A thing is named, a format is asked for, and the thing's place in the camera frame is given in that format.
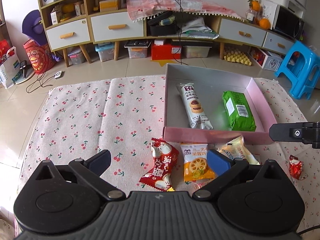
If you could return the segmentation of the small red candy wrapper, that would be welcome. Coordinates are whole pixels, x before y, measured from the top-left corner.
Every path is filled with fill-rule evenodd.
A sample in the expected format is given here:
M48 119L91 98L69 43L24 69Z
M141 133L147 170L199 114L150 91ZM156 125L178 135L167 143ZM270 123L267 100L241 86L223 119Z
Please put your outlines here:
M289 157L289 172L291 177L296 180L305 180L308 177L303 162L294 155Z

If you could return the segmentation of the green snack pack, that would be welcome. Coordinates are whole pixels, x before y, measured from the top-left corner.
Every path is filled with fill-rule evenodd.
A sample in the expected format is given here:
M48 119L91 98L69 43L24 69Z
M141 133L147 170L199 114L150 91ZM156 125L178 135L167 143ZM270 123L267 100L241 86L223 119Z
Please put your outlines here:
M223 92L222 100L231 130L255 132L254 116L244 93L227 90Z

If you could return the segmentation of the red white snack pouch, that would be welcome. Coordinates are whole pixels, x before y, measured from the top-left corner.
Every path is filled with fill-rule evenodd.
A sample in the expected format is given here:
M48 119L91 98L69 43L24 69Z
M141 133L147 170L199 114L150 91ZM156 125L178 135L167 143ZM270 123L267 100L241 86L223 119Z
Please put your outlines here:
M164 192L175 191L171 173L177 164L179 152L163 139L151 139L151 153L154 166L141 176L139 182Z

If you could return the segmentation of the clear bin blue lid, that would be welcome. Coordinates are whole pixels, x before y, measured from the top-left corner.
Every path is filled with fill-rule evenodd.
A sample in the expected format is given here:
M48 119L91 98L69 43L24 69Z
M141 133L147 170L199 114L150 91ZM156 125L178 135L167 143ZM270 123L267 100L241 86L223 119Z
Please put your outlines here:
M101 62L114 59L114 43L113 42L96 44L95 51L98 53L99 59Z

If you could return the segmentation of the lotus root cookie pack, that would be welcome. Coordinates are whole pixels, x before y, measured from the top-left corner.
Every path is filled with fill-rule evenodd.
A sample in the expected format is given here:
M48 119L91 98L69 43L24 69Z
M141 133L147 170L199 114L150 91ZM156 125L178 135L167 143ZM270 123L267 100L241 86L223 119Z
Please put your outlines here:
M180 147L185 182L216 178L207 160L208 144L180 144Z

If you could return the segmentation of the black microwave oven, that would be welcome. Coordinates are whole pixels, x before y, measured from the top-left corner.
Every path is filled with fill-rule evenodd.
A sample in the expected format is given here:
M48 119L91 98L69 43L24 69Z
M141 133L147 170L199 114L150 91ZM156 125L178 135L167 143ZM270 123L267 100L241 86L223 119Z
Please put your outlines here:
M304 28L304 21L300 17L290 9L269 0L259 2L261 16L269 20L271 30L296 40L300 39Z

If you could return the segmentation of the cream white wafer pack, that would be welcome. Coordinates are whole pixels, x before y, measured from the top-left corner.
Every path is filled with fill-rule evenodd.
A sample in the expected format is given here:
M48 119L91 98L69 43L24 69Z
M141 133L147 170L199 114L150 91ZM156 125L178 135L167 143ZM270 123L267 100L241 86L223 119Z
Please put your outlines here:
M255 156L246 148L242 135L219 147L218 152L231 160L241 158L246 159L251 165L260 165Z

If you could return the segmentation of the orange fruit lower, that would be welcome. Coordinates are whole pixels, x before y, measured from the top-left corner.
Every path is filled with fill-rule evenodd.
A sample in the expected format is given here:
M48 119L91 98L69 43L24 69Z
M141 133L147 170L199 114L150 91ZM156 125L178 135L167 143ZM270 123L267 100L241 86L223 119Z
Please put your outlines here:
M271 28L271 24L270 24L270 21L268 20L268 18L261 18L259 21L259 27L265 29L265 30L268 30Z

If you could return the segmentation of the orange fruit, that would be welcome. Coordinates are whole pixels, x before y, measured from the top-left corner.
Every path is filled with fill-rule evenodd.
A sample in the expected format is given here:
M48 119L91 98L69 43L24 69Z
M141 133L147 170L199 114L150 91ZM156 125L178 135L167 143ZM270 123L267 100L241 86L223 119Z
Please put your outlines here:
M249 8L251 10L254 10L256 12L259 12L261 10L261 6L258 0L248 0L249 2Z
M261 18L259 21L259 27L265 29L265 30L268 30L271 28L271 24L270 24L270 21L268 20L268 18Z

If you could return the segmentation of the orange fruit upper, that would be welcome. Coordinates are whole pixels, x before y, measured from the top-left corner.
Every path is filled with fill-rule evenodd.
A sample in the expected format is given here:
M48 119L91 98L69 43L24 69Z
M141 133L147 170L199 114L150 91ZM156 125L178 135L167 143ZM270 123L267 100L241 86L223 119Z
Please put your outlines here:
M261 10L261 6L258 0L248 0L249 2L249 8L251 10L254 10L256 12L259 12Z

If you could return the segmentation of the chocolate tart cookie pack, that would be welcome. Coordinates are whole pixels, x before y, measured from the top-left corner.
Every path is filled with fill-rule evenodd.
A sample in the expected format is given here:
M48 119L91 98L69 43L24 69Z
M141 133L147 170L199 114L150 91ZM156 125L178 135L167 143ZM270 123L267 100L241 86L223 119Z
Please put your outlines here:
M176 88L182 98L191 128L214 129L197 96L193 83L178 83Z

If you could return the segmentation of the pink cardboard box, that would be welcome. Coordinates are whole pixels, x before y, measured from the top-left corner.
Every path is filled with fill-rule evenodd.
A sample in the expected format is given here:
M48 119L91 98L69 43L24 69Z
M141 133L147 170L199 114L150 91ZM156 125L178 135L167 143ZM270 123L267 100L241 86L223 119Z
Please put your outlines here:
M191 128L179 83L193 83L213 129ZM254 132L233 131L228 126L222 94L231 90L244 93L257 126ZM277 121L262 91L252 77L210 68L167 64L163 139L169 142L226 143L243 136L245 143L268 145L270 127Z

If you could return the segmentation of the blue plastic stool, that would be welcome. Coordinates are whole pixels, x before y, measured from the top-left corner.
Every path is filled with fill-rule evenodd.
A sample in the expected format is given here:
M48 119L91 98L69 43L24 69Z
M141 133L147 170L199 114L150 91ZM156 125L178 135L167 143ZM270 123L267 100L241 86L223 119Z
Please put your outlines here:
M319 56L311 48L296 41L274 73L284 74L291 82L289 94L295 99L309 100L319 79Z

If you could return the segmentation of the yellow egg tray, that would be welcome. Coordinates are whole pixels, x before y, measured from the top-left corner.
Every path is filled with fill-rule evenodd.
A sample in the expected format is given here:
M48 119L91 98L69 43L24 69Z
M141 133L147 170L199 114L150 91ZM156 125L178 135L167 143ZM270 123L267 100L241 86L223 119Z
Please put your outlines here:
M235 47L226 46L223 51L223 59L227 62L240 63L247 66L252 65L249 56Z

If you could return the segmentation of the red storage box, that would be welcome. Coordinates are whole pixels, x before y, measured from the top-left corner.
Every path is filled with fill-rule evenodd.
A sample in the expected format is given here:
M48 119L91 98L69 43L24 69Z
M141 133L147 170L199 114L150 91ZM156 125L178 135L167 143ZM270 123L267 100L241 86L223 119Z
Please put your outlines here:
M169 43L163 45L151 44L151 59L158 60L179 60L181 59L181 47Z

